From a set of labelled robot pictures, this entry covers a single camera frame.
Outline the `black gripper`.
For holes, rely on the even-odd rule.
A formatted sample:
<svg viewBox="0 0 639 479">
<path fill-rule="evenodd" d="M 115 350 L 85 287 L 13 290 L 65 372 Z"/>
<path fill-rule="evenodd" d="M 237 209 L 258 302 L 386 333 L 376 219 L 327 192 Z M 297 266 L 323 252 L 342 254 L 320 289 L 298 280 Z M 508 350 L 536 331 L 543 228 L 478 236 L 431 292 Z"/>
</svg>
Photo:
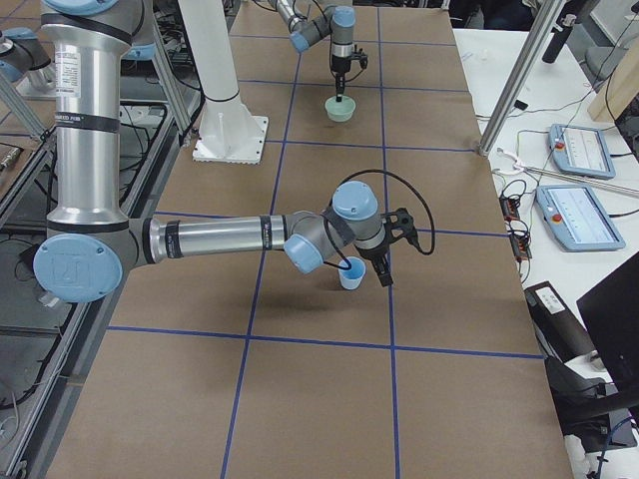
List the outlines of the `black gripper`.
<svg viewBox="0 0 639 479">
<path fill-rule="evenodd" d="M 389 252 L 388 240 L 382 239 L 378 243 L 375 243 L 373 239 L 356 240 L 354 246 L 363 259 L 371 261 L 380 285 L 382 287 L 393 285 L 393 278 L 387 260 Z"/>
<path fill-rule="evenodd" d="M 329 68 L 334 73 L 335 101 L 339 103 L 345 90 L 345 75 L 350 71 L 350 57 L 331 55 Z"/>
</svg>

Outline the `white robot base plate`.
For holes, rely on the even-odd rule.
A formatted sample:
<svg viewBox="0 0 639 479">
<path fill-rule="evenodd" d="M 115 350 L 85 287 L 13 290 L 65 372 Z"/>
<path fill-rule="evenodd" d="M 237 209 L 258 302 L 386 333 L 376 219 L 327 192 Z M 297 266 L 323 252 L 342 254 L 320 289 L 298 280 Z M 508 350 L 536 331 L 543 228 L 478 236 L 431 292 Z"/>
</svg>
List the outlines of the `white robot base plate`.
<svg viewBox="0 0 639 479">
<path fill-rule="evenodd" d="M 249 115 L 238 122 L 228 121 L 222 113 L 204 119 L 199 128 L 193 159 L 196 162 L 258 164 L 269 127 L 269 118 Z"/>
</svg>

